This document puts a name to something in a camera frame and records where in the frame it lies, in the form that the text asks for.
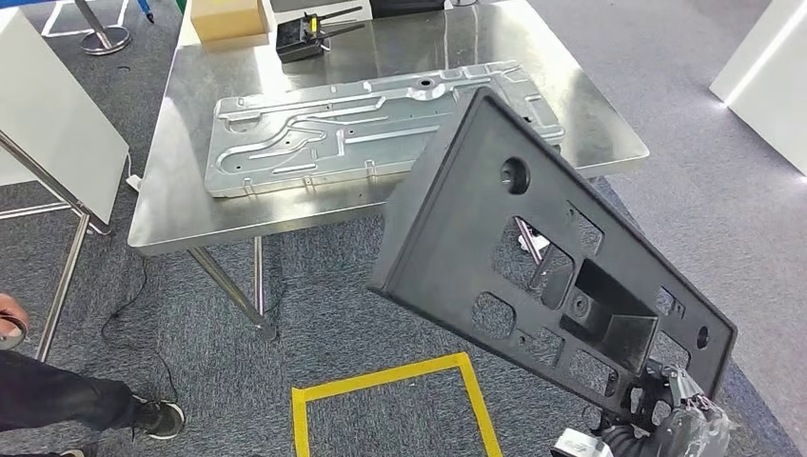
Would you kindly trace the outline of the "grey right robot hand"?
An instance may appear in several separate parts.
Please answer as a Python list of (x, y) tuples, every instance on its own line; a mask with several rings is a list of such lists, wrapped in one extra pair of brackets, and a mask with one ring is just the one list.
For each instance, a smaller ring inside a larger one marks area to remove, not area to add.
[(661, 376), (671, 393), (671, 413), (646, 439), (640, 456), (725, 456), (737, 425), (684, 368), (665, 365)]

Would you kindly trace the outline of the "person's left hand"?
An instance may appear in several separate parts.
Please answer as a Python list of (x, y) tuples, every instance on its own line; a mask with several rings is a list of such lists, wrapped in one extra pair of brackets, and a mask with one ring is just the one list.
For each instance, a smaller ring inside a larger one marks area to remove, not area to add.
[[(11, 316), (20, 322), (17, 326), (13, 322), (7, 320)], [(10, 295), (5, 293), (1, 294), (1, 336), (2, 337), (16, 337), (21, 334), (23, 330), (28, 330), (30, 323), (30, 316), (25, 309)]]

